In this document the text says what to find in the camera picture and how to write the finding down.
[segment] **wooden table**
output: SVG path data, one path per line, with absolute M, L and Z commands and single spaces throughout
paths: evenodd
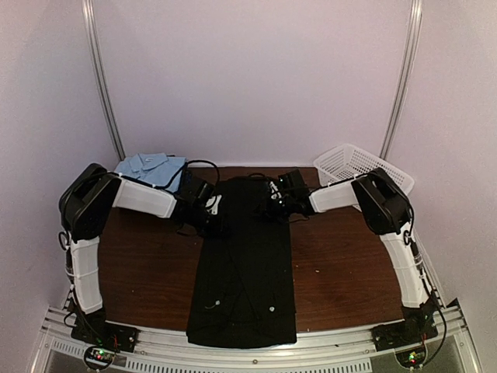
M 221 178 L 289 169 L 221 169 Z M 315 169 L 301 169 L 310 187 Z M 214 181 L 212 169 L 196 169 Z M 99 247 L 99 278 L 109 321 L 186 330 L 202 247 L 169 220 L 114 209 Z M 387 250 L 353 207 L 291 225 L 297 330 L 340 329 L 401 319 L 401 294 Z

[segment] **black fabric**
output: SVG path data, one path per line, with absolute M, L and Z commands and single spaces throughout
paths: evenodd
M 226 214 L 231 234 L 203 241 L 188 341 L 225 348 L 295 343 L 288 223 L 253 213 L 268 195 L 263 180 L 231 179 L 219 183 L 217 193 L 223 196 L 219 213 Z

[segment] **vertical metal post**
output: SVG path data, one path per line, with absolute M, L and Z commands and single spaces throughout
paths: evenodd
M 116 118 L 110 102 L 109 90 L 107 88 L 106 76 L 103 71 L 102 56 L 100 55 L 99 38 L 96 32 L 95 15 L 93 13 L 93 0 L 82 0 L 83 16 L 85 19 L 85 28 L 92 55 L 93 70 L 95 72 L 96 84 L 99 90 L 100 102 L 102 103 L 104 117 L 106 118 L 107 128 L 109 129 L 110 139 L 113 143 L 114 150 L 122 161 L 126 157 L 123 142 L 119 135 L 116 124 Z
M 385 134 L 383 145 L 381 147 L 380 158 L 386 159 L 394 139 L 395 130 L 401 116 L 402 106 L 404 105 L 405 94 L 409 76 L 414 62 L 414 57 L 419 42 L 419 32 L 421 30 L 422 20 L 422 0 L 412 0 L 411 19 L 405 41 L 404 60 L 402 62 L 401 74 L 398 79 L 397 92 L 395 94 L 394 105 L 391 109 L 390 120 L 388 122 L 387 132 Z

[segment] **brown wooden tabletop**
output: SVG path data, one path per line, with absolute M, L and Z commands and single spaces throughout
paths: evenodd
M 221 179 L 284 168 L 221 169 Z M 301 169 L 310 187 L 315 169 Z M 195 174 L 214 181 L 212 169 Z M 171 221 L 114 209 L 99 246 L 99 278 L 109 321 L 186 330 L 202 247 Z M 340 329 L 401 319 L 401 294 L 387 250 L 362 214 L 341 208 L 291 225 L 297 330 Z

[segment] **metal frame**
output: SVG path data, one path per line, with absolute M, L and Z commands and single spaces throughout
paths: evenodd
M 397 130 L 398 121 L 404 105 L 405 94 L 407 93 L 408 80 L 411 75 L 412 66 L 419 42 L 419 32 L 422 21 L 422 0 L 412 0 L 411 18 L 409 20 L 407 40 L 405 41 L 404 60 L 402 61 L 401 74 L 398 79 L 397 92 L 395 94 L 394 105 L 391 109 L 390 120 L 381 147 L 380 158 L 386 159 Z
M 481 368 L 461 309 L 454 306 L 444 309 L 443 314 L 448 325 L 447 335 L 454 336 L 460 346 L 459 354 L 464 362 L 465 371 L 480 373 Z M 87 345 L 71 339 L 71 328 L 63 322 L 66 315 L 67 311 L 48 309 L 33 352 L 29 372 L 43 373 L 52 350 L 82 357 L 82 351 Z M 74 316 L 68 318 L 69 325 L 74 321 Z M 443 332 L 442 319 L 438 313 L 435 314 L 435 324 L 439 330 L 439 336 L 435 339 L 437 341 L 440 340 Z M 325 371 L 324 368 L 332 367 L 337 367 L 337 371 L 341 371 L 339 368 L 342 366 L 359 366 L 360 369 L 355 371 L 367 373 L 371 371 L 368 367 L 372 357 L 392 353 L 392 350 L 376 352 L 371 334 L 374 326 L 376 325 L 298 333 L 297 343 L 294 345 L 253 350 L 225 350 L 196 346 L 188 343 L 183 332 L 135 326 L 139 329 L 135 352 L 119 353 L 113 366 L 126 371 L 160 371 L 163 367 L 168 367 L 173 369 L 172 371 L 177 369 L 177 372 L 182 369 L 183 372 L 210 371 L 211 373 L 311 372 L 319 369 Z
M 95 72 L 96 84 L 99 89 L 100 102 L 102 103 L 103 114 L 106 118 L 107 128 L 109 129 L 110 140 L 114 150 L 122 161 L 126 157 L 123 142 L 119 135 L 116 118 L 110 102 L 109 89 L 107 87 L 106 76 L 103 71 L 102 56 L 100 55 L 99 38 L 96 31 L 95 14 L 93 13 L 93 0 L 82 0 L 83 16 L 85 19 L 85 28 L 92 55 L 93 70 Z

